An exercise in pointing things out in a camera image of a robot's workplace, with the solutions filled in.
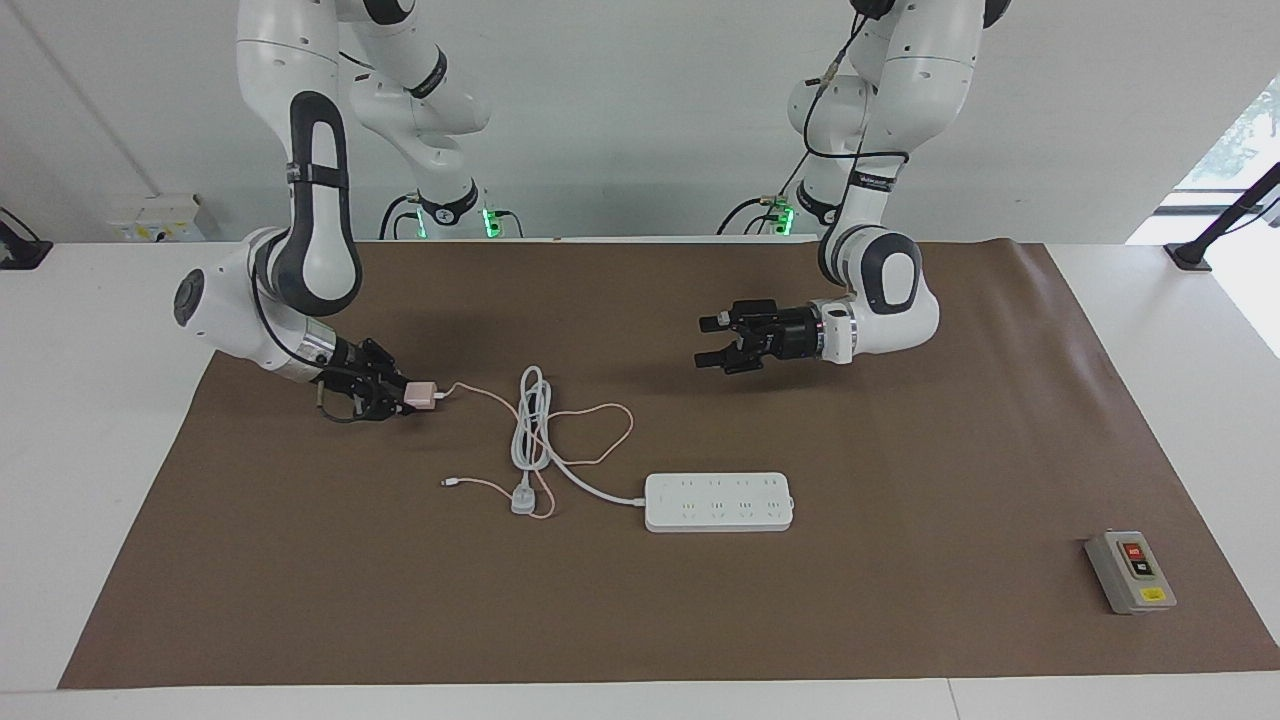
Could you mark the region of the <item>grey on-off switch box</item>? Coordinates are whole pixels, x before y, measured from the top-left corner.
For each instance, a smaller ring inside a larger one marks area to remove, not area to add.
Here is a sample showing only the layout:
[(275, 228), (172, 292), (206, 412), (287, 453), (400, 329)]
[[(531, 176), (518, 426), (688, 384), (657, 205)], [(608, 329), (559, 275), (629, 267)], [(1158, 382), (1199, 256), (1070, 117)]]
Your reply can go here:
[(1178, 606), (1142, 532), (1106, 530), (1085, 539), (1083, 548), (1112, 612), (1137, 616)]

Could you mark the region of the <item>black stand pole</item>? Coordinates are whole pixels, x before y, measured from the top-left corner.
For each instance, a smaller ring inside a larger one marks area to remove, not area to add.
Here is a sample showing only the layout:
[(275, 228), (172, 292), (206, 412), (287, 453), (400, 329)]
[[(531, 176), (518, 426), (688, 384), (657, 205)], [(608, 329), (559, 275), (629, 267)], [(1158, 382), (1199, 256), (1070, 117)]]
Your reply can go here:
[(1254, 213), (1254, 208), (1270, 196), (1276, 187), (1280, 187), (1280, 161), (1274, 163), (1253, 184), (1251, 184), (1230, 206), (1211, 222), (1194, 240), (1185, 243), (1166, 243), (1165, 252), (1174, 265), (1184, 272), (1211, 272), (1212, 266), (1204, 260), (1208, 249), (1215, 241), (1234, 231), (1245, 227), (1242, 222), (1249, 214), (1260, 217), (1270, 208), (1280, 206), (1280, 195), (1271, 205)]

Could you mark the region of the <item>white wall outlet box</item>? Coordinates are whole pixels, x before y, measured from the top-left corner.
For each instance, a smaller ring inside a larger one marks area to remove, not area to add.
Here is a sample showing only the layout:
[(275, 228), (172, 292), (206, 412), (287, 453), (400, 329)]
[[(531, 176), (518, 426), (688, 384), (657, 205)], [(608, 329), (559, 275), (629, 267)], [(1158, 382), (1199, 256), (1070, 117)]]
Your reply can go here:
[(106, 223), (120, 241), (138, 243), (205, 242), (202, 205), (196, 193), (115, 196)]

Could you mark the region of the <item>brown table mat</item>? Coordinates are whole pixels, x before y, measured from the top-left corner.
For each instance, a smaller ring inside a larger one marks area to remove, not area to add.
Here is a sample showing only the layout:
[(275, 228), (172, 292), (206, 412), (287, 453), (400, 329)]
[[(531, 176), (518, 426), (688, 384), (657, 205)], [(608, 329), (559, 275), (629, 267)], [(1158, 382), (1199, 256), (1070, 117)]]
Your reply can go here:
[[(823, 295), (801, 245), (369, 243), (337, 329), (413, 379), (635, 430), (585, 480), (778, 471), (781, 533), (657, 534), (556, 479), (545, 521), (447, 477), (516, 480), (511, 415), (461, 392), (339, 425), (216, 355), (61, 676), (74, 689), (1280, 669), (1248, 600), (1041, 246), (931, 243), (937, 336), (847, 366), (726, 377), (698, 316)], [(1175, 609), (1112, 612), (1083, 543), (1139, 530)]]

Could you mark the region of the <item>white power strip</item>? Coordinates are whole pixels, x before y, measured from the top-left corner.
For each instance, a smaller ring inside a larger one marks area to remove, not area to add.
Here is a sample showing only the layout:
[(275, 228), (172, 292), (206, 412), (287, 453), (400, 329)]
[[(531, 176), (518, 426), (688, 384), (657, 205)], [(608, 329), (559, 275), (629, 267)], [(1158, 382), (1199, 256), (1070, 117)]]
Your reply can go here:
[(643, 500), (657, 534), (785, 532), (794, 521), (788, 479), (777, 471), (655, 473)]

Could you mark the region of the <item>black table clamp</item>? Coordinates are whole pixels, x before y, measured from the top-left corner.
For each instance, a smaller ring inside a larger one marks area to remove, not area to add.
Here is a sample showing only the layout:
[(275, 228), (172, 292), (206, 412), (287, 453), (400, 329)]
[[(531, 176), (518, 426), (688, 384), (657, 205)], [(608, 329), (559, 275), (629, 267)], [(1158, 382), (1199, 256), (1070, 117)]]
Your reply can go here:
[(52, 250), (52, 242), (4, 206), (0, 206), (0, 246), (4, 250), (0, 270), (33, 270)]

